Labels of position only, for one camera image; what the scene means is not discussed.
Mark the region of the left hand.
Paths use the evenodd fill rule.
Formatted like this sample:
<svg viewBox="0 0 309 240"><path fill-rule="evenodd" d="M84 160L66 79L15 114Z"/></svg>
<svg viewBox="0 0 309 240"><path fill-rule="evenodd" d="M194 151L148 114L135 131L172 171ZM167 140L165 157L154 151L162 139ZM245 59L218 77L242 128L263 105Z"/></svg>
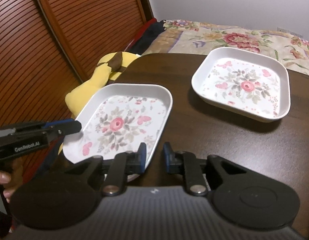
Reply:
<svg viewBox="0 0 309 240"><path fill-rule="evenodd" d="M12 174L0 171L0 186L3 186L3 195L7 202L10 202L12 194L16 190L16 186L13 182Z"/></svg>

